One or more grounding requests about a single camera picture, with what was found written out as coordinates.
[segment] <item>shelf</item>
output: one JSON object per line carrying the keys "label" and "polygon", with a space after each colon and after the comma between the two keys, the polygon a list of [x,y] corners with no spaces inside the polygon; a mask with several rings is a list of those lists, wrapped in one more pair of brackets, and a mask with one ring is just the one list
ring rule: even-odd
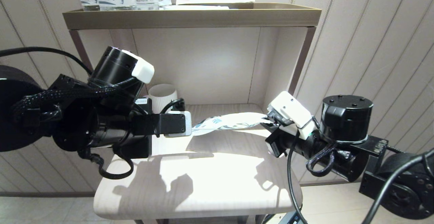
{"label": "shelf", "polygon": [[94,11],[63,13],[70,30],[183,27],[316,26],[321,9],[287,3],[227,3],[229,10]]}
{"label": "shelf", "polygon": [[[257,105],[188,105],[194,124],[216,115],[259,112]],[[94,198],[97,215],[113,220],[239,216],[292,211],[285,157],[268,153],[265,136],[253,130],[156,138],[148,159],[134,159],[131,176],[103,178]],[[115,156],[107,171],[129,166]],[[294,181],[299,204],[301,188]]]}

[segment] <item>floor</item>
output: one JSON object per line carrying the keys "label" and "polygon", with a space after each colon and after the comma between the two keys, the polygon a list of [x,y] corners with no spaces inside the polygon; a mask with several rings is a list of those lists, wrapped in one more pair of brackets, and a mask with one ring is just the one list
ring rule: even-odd
{"label": "floor", "polygon": [[[358,224],[372,200],[358,193],[358,184],[303,187],[303,214],[310,224]],[[268,224],[279,223],[276,215]],[[111,221],[93,213],[92,198],[0,197],[1,224],[134,224]],[[421,221],[403,219],[380,207],[372,224],[433,224],[434,216]]]}

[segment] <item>white cup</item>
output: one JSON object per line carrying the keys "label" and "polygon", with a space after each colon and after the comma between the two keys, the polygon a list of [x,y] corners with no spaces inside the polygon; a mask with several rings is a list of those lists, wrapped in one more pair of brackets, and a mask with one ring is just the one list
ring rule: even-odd
{"label": "white cup", "polygon": [[168,103],[178,99],[178,93],[174,85],[158,84],[149,89],[148,97],[152,99],[152,112],[159,114]]}

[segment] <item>beige wall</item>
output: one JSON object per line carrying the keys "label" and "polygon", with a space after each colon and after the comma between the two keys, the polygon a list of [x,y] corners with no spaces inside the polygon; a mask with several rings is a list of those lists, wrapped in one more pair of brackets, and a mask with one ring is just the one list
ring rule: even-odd
{"label": "beige wall", "polygon": [[[79,0],[0,1],[0,49],[49,46],[77,55],[61,12],[80,8]],[[313,114],[319,116],[325,96],[365,96],[375,105],[369,129],[374,136],[410,152],[434,147],[433,0],[256,1],[323,9],[295,94]],[[115,31],[90,33],[101,48],[120,41]],[[86,78],[76,64],[56,54],[20,54],[0,63],[26,71],[43,88],[59,73]],[[338,180],[332,174],[315,178],[304,163],[300,156],[293,159],[302,183]],[[62,152],[51,139],[0,153],[0,192],[92,192],[100,179],[96,165]]]}

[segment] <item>top shelf tray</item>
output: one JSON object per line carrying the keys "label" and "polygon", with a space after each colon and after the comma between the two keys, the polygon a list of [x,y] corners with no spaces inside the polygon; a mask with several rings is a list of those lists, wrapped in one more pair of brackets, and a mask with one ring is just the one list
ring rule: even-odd
{"label": "top shelf tray", "polygon": [[228,10],[63,13],[70,30],[184,27],[316,26],[321,9],[288,3],[219,3]]}

